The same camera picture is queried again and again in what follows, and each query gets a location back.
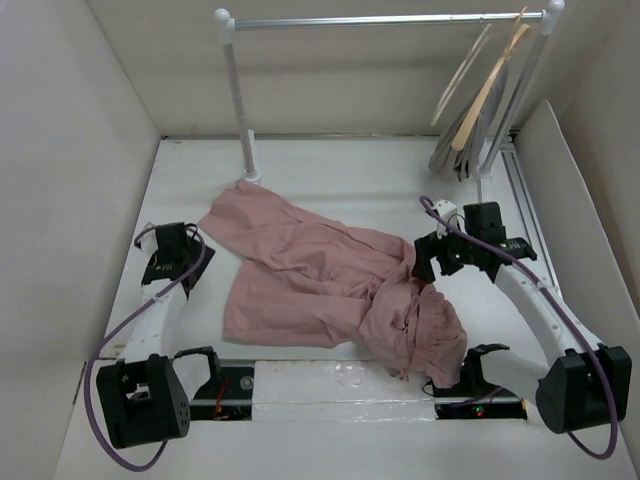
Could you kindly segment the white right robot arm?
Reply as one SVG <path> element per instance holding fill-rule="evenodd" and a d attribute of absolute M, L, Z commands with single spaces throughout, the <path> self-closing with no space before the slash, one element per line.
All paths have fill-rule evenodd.
<path fill-rule="evenodd" d="M 437 228 L 414 242 L 414 276 L 432 283 L 435 266 L 442 276 L 478 268 L 516 307 L 546 359 L 538 365 L 506 346 L 482 347 L 479 360 L 462 369 L 465 387 L 483 394 L 497 385 L 526 398 L 556 434 L 605 424 L 616 428 L 627 412 L 632 360 L 626 350 L 593 334 L 528 267 L 537 254 L 526 240 L 508 237 L 498 203 L 457 208 L 426 196 L 420 202 Z"/>

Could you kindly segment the pink trousers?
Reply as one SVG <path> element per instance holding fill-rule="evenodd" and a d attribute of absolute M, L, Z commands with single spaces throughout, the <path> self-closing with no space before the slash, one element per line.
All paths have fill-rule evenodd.
<path fill-rule="evenodd" d="M 399 375 L 439 388 L 460 378 L 467 334 L 453 305 L 413 273 L 403 238 L 348 227 L 245 181 L 224 190 L 201 229 L 240 256 L 223 336 L 259 346 L 358 342 Z"/>

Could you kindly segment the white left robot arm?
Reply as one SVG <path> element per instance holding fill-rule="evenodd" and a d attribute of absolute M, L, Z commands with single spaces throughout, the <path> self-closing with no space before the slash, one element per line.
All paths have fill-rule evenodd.
<path fill-rule="evenodd" d="M 177 350 L 181 312 L 215 251 L 193 223 L 147 226 L 134 245 L 149 252 L 141 279 L 142 305 L 133 330 L 112 365 L 99 369 L 96 386 L 111 445 L 116 449 L 183 438 L 190 402 L 222 387 L 210 346 Z"/>

